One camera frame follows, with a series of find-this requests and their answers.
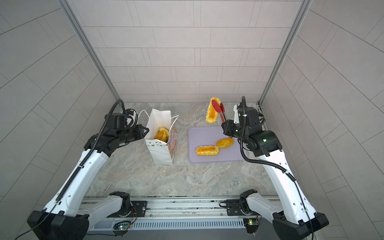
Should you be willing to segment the lilac plastic tray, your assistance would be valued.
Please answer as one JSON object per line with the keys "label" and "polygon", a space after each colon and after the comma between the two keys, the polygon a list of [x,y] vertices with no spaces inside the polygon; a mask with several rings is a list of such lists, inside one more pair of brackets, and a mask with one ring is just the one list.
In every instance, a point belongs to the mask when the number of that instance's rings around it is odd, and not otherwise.
{"label": "lilac plastic tray", "polygon": [[219,162],[243,162],[240,152],[240,144],[234,138],[234,144],[227,149],[219,149],[217,156],[198,156],[197,147],[214,146],[222,139],[228,138],[223,134],[220,126],[192,127],[188,130],[188,159],[193,164],[219,163]]}

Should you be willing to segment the long ridged spiral bread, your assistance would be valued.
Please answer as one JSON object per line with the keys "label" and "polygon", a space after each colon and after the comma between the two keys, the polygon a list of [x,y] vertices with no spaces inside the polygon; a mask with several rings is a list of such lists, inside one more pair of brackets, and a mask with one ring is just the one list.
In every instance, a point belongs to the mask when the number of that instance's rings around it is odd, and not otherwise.
{"label": "long ridged spiral bread", "polygon": [[165,134],[165,136],[166,136],[166,138],[167,138],[166,141],[168,141],[168,139],[169,139],[169,137],[170,137],[170,132],[169,132],[169,130],[167,130],[167,129],[164,128],[164,127],[159,127],[159,132],[164,132],[164,134]]}

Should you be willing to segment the small round striped bun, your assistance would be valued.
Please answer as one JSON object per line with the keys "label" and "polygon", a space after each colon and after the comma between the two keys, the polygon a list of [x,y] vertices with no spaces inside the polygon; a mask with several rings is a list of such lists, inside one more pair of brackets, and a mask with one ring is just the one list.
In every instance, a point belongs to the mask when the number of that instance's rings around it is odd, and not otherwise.
{"label": "small round striped bun", "polygon": [[167,138],[164,134],[164,132],[158,132],[157,135],[155,136],[155,140],[159,140],[159,141],[162,141],[162,142],[167,142]]}

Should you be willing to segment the white cartoon paper bag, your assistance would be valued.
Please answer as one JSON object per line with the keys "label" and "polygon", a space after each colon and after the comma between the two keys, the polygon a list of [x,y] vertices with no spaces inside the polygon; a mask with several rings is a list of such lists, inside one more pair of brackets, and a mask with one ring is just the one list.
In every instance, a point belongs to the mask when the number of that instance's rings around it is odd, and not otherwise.
{"label": "white cartoon paper bag", "polygon": [[[171,111],[159,111],[156,109],[152,109],[150,114],[142,110],[138,116],[140,117],[141,115],[147,115],[149,118],[146,128],[150,131],[145,136],[145,142],[154,163],[171,165],[178,144],[175,122],[179,116],[172,116]],[[155,136],[159,132],[159,127],[164,127],[170,132],[170,137],[166,143],[155,140]]]}

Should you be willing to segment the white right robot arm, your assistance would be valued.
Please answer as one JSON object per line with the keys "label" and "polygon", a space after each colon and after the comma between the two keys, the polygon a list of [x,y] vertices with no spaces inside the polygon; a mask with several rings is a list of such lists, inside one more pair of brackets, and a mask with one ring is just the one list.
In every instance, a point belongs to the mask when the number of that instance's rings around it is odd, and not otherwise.
{"label": "white right robot arm", "polygon": [[224,135],[238,139],[240,153],[248,163],[263,165],[279,196],[274,205],[257,191],[241,194],[245,213],[255,212],[269,221],[281,240],[302,240],[329,225],[325,214],[315,210],[294,177],[277,135],[263,130],[263,114],[242,101],[234,108],[234,120],[222,123]]}

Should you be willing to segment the short glazed bread roll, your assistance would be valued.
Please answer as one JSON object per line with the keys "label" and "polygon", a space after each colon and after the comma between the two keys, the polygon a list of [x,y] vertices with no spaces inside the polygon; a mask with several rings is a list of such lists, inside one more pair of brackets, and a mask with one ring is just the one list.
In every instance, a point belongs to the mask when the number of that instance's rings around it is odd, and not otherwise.
{"label": "short glazed bread roll", "polygon": [[221,104],[221,100],[219,98],[216,98],[216,97],[211,98],[211,100],[209,102],[209,107],[207,110],[207,115],[206,115],[206,122],[208,122],[210,124],[215,123],[217,121],[217,118],[218,118],[218,113],[212,105],[212,100],[215,100],[219,105]]}

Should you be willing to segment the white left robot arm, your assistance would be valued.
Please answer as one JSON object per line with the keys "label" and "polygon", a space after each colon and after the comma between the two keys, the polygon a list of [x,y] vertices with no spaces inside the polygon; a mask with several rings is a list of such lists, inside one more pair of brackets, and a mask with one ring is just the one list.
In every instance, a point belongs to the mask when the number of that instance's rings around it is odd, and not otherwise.
{"label": "white left robot arm", "polygon": [[113,192],[85,210],[80,206],[100,168],[112,153],[121,147],[143,139],[148,128],[137,123],[133,109],[105,116],[101,131],[89,138],[74,170],[58,193],[41,211],[32,211],[27,219],[40,240],[82,240],[87,231],[110,215],[126,217],[133,212],[130,195]]}

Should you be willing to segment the red kitchen tongs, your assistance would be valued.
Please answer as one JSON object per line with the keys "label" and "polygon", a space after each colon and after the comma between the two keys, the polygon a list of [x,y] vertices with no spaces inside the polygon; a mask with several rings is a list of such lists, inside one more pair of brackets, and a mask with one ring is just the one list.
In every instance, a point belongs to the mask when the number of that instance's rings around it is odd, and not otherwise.
{"label": "red kitchen tongs", "polygon": [[227,118],[224,113],[223,104],[219,105],[219,103],[216,100],[211,100],[211,103],[215,111],[220,115],[222,122],[225,123],[227,121]]}

